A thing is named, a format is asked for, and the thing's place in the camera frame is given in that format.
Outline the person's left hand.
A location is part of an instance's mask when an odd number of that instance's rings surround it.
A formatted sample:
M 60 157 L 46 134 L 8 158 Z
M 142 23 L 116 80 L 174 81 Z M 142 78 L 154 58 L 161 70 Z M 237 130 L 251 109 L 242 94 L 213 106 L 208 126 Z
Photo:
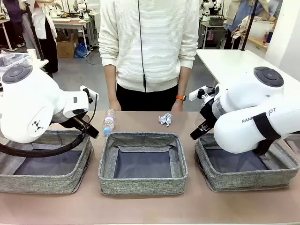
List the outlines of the person's left hand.
M 182 112 L 183 111 L 183 101 L 180 99 L 176 99 L 174 102 L 172 109 L 172 112 Z

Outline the person's right hand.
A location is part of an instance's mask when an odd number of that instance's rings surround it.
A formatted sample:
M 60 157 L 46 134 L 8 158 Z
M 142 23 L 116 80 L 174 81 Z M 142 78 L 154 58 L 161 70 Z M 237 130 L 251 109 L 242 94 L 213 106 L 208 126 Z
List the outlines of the person's right hand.
M 115 111 L 121 111 L 121 106 L 118 102 L 118 100 L 110 100 L 109 101 L 109 108 L 114 109 Z

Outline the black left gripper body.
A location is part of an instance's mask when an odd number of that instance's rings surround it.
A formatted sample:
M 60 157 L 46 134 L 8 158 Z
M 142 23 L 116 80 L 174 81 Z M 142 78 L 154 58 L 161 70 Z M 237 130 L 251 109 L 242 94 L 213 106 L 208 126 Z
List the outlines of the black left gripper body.
M 86 113 L 74 116 L 69 119 L 69 127 L 77 130 L 88 130 L 90 128 L 90 118 Z

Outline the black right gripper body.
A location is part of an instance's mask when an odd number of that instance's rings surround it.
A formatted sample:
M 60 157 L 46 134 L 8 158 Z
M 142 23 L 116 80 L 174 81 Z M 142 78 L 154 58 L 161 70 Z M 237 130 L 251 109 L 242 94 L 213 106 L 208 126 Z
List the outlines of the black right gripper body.
M 214 100 L 210 100 L 204 104 L 200 110 L 200 114 L 203 116 L 205 121 L 199 126 L 201 129 L 212 129 L 217 121 L 217 118 L 213 114 L 212 105 Z

